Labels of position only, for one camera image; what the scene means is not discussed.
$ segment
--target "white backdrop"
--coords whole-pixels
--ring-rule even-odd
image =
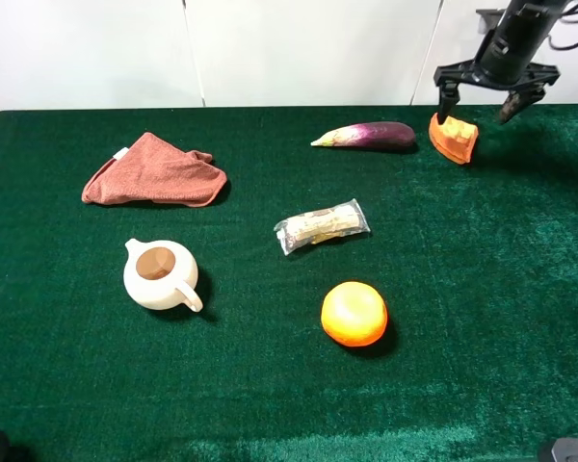
[[[435,67],[482,39],[475,9],[508,0],[185,2],[0,0],[0,110],[435,104]],[[537,60],[563,74],[544,102],[578,102],[578,50]]]

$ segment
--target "teapot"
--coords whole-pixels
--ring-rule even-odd
[[[195,292],[198,269],[195,257],[173,241],[126,244],[124,287],[137,303],[150,310],[167,310],[184,303],[198,312],[203,308]]]

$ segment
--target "plastic package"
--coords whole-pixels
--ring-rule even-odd
[[[331,238],[370,233],[366,217],[355,199],[329,209],[306,212],[284,219],[274,227],[285,255],[307,244]]]

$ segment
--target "brown towel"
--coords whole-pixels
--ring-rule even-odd
[[[81,196],[84,202],[151,200],[203,207],[227,181],[222,170],[210,165],[210,154],[181,151],[151,133],[143,134],[123,157],[119,154],[88,182]]]

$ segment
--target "eggplant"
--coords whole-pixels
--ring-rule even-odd
[[[363,147],[400,151],[415,144],[415,132],[401,122],[369,122],[337,128],[313,141],[311,146]]]

